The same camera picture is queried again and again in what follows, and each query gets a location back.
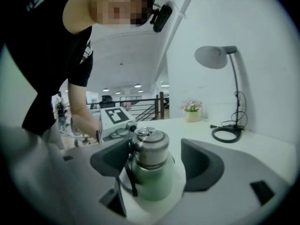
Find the desk lamp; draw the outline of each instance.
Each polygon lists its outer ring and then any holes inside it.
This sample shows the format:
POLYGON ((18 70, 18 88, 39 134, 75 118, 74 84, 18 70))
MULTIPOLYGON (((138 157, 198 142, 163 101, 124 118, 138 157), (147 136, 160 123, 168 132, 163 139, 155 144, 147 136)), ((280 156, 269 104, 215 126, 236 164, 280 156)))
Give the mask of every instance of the desk lamp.
POLYGON ((232 53, 236 53, 237 52, 237 47, 235 46, 225 46, 225 47, 214 47, 214 46, 204 46, 204 47, 200 47, 196 50, 195 52, 195 58, 197 60, 197 62, 199 62, 201 65, 207 67, 207 68, 211 68, 211 69, 222 69, 227 65, 227 55, 229 55, 230 57, 230 61, 231 61, 231 65, 232 65, 232 69, 233 69, 233 73, 234 73, 234 79, 235 79, 235 87, 236 87, 236 92, 235 92, 235 96, 236 96, 236 112, 233 114, 236 114, 236 119, 235 120, 230 120, 232 122, 235 122, 234 124, 229 124, 229 125, 225 125, 225 126, 214 126, 211 125, 211 128, 214 128, 214 130, 212 131, 212 136, 223 143, 235 143, 237 142, 242 134, 242 130, 244 130, 244 126, 240 126, 238 125, 238 121, 241 119, 239 119, 239 113, 244 113, 242 111, 239 111, 239 106, 240 106, 240 100, 239 100, 239 87, 238 87, 238 81, 236 78, 236 72, 235 72, 235 68, 234 68, 234 64, 233 64, 233 59, 231 57, 232 53), (222 139, 216 136, 216 132, 219 131, 226 131, 226 132, 230 132, 233 133, 236 137, 234 139, 231 140, 227 140, 227 139, 222 139))

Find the potted flower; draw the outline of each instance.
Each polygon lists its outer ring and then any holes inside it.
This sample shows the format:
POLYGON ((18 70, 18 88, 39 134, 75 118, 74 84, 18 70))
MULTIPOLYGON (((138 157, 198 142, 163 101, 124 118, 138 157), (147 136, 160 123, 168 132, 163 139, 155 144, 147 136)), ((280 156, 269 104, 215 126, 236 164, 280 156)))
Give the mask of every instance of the potted flower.
POLYGON ((198 122, 201 119, 200 112, 202 110, 202 102, 188 99, 183 101, 183 105, 181 106, 185 119, 188 122, 198 122))

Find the white wall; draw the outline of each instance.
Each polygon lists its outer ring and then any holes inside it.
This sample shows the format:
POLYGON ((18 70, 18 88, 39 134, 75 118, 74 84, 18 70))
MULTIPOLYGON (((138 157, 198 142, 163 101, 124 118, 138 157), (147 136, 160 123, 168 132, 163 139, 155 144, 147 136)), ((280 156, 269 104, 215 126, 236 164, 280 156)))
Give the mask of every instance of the white wall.
POLYGON ((99 93, 97 92, 86 92, 86 100, 88 103, 91 103, 92 100, 96 100, 96 102, 99 101, 99 93))
POLYGON ((173 3, 175 3, 175 4, 173 4, 173 6, 172 6, 173 7, 172 15, 168 19, 168 22, 166 23, 163 31, 159 34, 159 37, 158 37, 159 41, 157 43, 156 48, 157 48, 157 53, 160 54, 160 56, 157 56, 157 61, 155 62, 155 64, 157 64, 157 66, 155 67, 157 75, 154 79, 154 83, 158 79, 158 76, 159 76, 159 74, 161 74, 161 71, 165 65, 165 61, 164 61, 165 50, 169 44, 168 41, 172 36, 174 26, 175 26, 177 18, 179 16, 178 10, 181 10, 182 5, 184 4, 184 1, 185 0, 173 0, 173 3))
POLYGON ((137 94, 123 94, 123 95, 111 95, 113 101, 120 101, 120 97, 138 97, 142 96, 142 99, 152 99, 151 93, 137 93, 137 94))
POLYGON ((276 0, 192 0, 167 52, 170 117, 188 97, 203 101, 216 125, 235 111, 230 63, 207 69, 194 59, 205 45, 235 45, 248 130, 296 144, 299 140, 299 34, 276 0))
POLYGON ((152 92, 152 96, 153 98, 156 97, 156 95, 159 96, 159 93, 160 92, 163 92, 164 94, 169 94, 169 88, 168 87, 161 87, 161 82, 169 82, 169 75, 168 75, 168 66, 167 66, 167 59, 166 59, 166 56, 165 58, 163 59, 164 61, 164 67, 163 67, 163 70, 160 74, 160 76, 158 77, 157 81, 155 82, 154 86, 152 87, 153 88, 153 92, 152 92))

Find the flower pot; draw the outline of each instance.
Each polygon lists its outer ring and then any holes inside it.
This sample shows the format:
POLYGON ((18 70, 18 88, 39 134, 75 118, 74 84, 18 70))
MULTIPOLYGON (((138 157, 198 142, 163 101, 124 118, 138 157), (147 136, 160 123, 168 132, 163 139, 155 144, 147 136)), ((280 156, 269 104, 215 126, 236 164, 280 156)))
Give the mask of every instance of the flower pot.
POLYGON ((197 111, 197 112, 186 112, 185 111, 184 117, 187 122, 198 122, 201 120, 200 111, 197 111))

